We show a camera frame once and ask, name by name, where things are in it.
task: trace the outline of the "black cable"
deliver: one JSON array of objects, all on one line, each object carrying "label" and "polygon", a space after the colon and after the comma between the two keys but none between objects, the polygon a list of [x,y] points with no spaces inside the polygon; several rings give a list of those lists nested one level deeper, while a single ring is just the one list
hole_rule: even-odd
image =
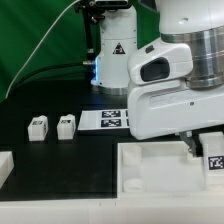
[{"label": "black cable", "polygon": [[68,75],[85,74],[86,72],[87,71],[68,72],[68,73],[64,73],[64,74],[60,74],[60,75],[54,75],[54,76],[44,77],[44,78],[40,78],[40,79],[35,79],[34,81],[41,81],[41,80],[52,79],[52,78],[61,78],[61,77],[65,77]]},{"label": "black cable", "polygon": [[46,79],[51,79],[51,78],[61,78],[61,77],[64,77],[64,76],[68,76],[68,75],[77,75],[77,74],[86,74],[87,71],[84,70],[84,71],[74,71],[74,72],[69,72],[69,73],[64,73],[64,74],[59,74],[59,75],[53,75],[53,76],[49,76],[49,77],[43,77],[43,78],[40,78],[40,79],[35,79],[35,80],[32,80],[32,81],[28,81],[28,82],[23,82],[21,83],[20,85],[16,85],[15,88],[12,89],[10,95],[15,91],[16,88],[19,88],[23,85],[26,85],[30,82],[34,82],[34,81],[41,81],[41,80],[46,80]]},{"label": "black cable", "polygon": [[15,87],[13,89],[17,88],[17,86],[21,86],[21,84],[23,82],[25,82],[27,79],[29,79],[41,72],[59,69],[59,68],[70,68],[70,67],[75,67],[75,66],[82,66],[82,65],[83,65],[82,62],[77,62],[77,63],[70,63],[70,64],[62,64],[62,65],[52,65],[52,66],[40,68],[40,69],[33,71],[33,72],[29,73],[28,75],[24,76],[22,79],[20,79],[19,82],[15,85]]},{"label": "black cable", "polygon": [[90,28],[88,8],[82,8],[82,16],[83,16],[84,28],[85,28],[85,34],[86,34],[87,59],[94,60],[96,57],[96,54],[93,47],[93,38],[92,38],[92,32]]}]

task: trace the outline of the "white box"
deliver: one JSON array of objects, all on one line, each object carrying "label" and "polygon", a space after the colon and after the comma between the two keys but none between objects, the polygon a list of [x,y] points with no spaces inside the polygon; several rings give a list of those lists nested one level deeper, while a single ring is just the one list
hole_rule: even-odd
[{"label": "white box", "polygon": [[204,171],[209,189],[224,190],[224,135],[222,132],[200,134]]},{"label": "white box", "polygon": [[46,116],[34,117],[28,127],[30,141],[44,141],[48,132],[48,119]]},{"label": "white box", "polygon": [[62,116],[57,125],[58,139],[59,140],[71,140],[73,139],[76,129],[75,116],[69,114]]},{"label": "white box", "polygon": [[[142,158],[136,165],[127,165],[124,152],[134,146],[141,148]],[[184,142],[118,144],[118,197],[130,196],[129,192],[135,192],[139,197],[147,194],[188,195],[190,192],[203,192],[202,158],[194,159],[188,154],[188,146]],[[124,189],[125,185],[130,186],[130,191]]]},{"label": "white box", "polygon": [[0,152],[0,188],[14,168],[12,152]]}]

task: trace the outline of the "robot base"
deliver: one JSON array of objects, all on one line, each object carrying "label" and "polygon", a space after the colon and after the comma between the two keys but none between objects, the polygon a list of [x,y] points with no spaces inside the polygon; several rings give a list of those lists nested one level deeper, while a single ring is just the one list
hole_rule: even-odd
[{"label": "robot base", "polygon": [[92,90],[108,95],[114,95],[114,96],[122,96],[127,95],[127,88],[109,88],[99,85],[99,83],[95,80],[91,81]]}]

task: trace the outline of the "white paper with markers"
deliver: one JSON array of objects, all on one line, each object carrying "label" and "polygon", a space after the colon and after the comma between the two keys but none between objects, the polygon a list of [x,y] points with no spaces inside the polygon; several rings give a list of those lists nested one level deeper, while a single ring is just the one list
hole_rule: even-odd
[{"label": "white paper with markers", "polygon": [[128,113],[123,110],[82,111],[78,130],[129,128]]}]

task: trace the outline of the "qr-like code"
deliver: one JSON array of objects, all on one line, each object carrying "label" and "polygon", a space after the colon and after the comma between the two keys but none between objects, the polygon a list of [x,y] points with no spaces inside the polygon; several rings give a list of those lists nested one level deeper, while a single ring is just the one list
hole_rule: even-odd
[{"label": "qr-like code", "polygon": [[71,120],[62,120],[61,123],[62,124],[70,124],[71,123]]},{"label": "qr-like code", "polygon": [[121,119],[102,120],[102,128],[121,127]]},{"label": "qr-like code", "polygon": [[114,110],[114,111],[103,111],[102,112],[102,118],[113,118],[113,117],[121,117],[121,111],[120,110]]},{"label": "qr-like code", "polygon": [[209,157],[209,170],[224,169],[224,156]]},{"label": "qr-like code", "polygon": [[34,121],[33,125],[41,125],[43,123],[43,121]]}]

